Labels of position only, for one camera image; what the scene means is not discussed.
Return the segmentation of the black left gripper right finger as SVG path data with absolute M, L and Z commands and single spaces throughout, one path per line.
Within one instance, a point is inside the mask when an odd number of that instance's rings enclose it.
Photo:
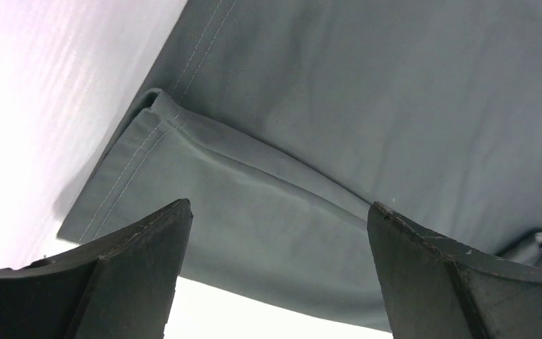
M 542 268 L 483 253 L 379 202 L 367 228 L 395 338 L 542 338 Z

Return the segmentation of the dark grey t shirt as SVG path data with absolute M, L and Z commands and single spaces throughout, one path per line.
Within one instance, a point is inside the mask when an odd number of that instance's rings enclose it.
M 182 276 L 389 329 L 380 201 L 498 253 L 542 230 L 542 1 L 189 1 L 58 236 L 172 201 Z

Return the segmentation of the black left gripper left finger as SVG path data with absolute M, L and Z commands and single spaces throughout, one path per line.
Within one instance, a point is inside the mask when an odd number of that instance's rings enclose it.
M 0 338 L 162 338 L 191 231 L 179 199 L 132 225 L 0 269 Z

